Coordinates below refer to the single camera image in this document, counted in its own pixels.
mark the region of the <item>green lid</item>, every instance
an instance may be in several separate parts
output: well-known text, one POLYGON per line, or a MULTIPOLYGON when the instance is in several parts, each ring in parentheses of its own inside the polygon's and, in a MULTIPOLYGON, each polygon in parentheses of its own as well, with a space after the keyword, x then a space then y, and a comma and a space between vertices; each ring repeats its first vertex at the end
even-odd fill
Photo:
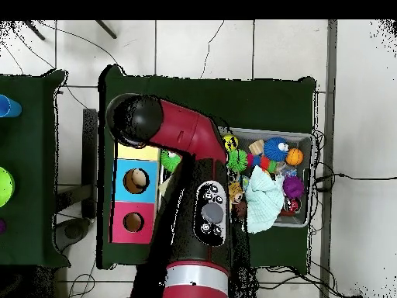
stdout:
POLYGON ((4 168, 0 167, 0 207, 9 201, 14 189, 14 178, 4 168))

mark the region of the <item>green spiky ball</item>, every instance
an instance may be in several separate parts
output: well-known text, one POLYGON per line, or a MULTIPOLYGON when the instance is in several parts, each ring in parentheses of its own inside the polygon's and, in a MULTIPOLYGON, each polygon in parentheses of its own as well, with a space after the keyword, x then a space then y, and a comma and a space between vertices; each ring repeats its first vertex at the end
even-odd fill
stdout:
POLYGON ((170 151, 162 150, 161 151, 161 164, 169 171, 174 172, 179 162, 181 162, 181 157, 173 152, 174 156, 170 157, 170 151))
POLYGON ((227 167, 234 172, 243 172, 247 167, 247 153, 243 150, 232 150, 229 152, 227 167))

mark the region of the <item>yellow ball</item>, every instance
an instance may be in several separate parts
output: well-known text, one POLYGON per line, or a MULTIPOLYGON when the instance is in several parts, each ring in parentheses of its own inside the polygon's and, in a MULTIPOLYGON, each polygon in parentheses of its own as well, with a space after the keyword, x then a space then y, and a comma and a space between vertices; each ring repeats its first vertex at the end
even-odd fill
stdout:
POLYGON ((228 152, 236 150, 237 146, 239 146, 239 141, 233 135, 223 136, 223 141, 228 152))

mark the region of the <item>blue cup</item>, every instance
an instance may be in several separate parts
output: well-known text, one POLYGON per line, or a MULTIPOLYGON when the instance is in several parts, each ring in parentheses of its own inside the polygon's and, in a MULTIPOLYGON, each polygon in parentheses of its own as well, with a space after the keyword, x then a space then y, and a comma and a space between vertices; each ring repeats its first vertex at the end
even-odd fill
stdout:
POLYGON ((16 101, 0 95, 0 118, 15 118, 22 112, 22 107, 16 101))

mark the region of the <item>yellow box panel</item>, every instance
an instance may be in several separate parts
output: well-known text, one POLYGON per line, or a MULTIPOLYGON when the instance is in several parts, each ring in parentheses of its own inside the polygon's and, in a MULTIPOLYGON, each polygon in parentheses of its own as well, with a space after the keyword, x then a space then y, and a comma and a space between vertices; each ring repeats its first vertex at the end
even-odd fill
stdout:
POLYGON ((149 160, 158 161, 160 159, 160 149, 157 147, 146 146, 142 149, 127 147, 118 144, 118 158, 127 160, 149 160))

